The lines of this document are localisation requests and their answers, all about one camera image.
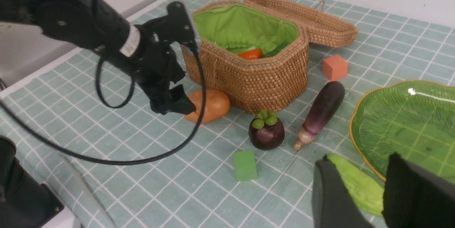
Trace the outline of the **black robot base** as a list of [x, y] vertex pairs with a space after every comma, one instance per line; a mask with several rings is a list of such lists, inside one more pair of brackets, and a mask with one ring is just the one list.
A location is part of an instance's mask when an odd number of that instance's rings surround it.
[[15, 144], [0, 141], [0, 226], [41, 228], [64, 209], [44, 183], [38, 183], [20, 165]]

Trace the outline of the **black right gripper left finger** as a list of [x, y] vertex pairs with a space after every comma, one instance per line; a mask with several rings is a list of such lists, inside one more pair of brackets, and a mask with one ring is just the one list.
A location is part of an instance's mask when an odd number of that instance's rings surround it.
[[372, 228], [355, 205], [336, 166], [325, 155], [314, 165], [312, 218], [315, 228]]

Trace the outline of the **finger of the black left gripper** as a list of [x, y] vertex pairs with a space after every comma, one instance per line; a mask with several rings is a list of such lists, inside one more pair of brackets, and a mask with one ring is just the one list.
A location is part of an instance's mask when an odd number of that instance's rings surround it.
[[176, 85], [166, 91], [165, 111], [182, 115], [196, 111], [196, 107], [185, 93], [183, 85]]

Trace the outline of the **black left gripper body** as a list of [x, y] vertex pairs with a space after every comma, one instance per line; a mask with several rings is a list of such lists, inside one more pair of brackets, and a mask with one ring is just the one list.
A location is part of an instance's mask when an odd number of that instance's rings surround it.
[[128, 67], [128, 73], [148, 97], [151, 110], [158, 114], [167, 114], [165, 100], [170, 82], [177, 83], [184, 77], [183, 69], [170, 46], [175, 42], [170, 29], [164, 22], [131, 25], [131, 35], [126, 42], [128, 47], [132, 46], [134, 40], [139, 43], [130, 58], [132, 64]]

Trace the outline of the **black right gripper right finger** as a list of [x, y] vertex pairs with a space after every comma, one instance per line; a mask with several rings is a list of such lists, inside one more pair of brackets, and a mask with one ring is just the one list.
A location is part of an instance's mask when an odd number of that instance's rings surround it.
[[382, 216], [389, 228], [453, 228], [454, 184], [400, 154], [389, 157]]

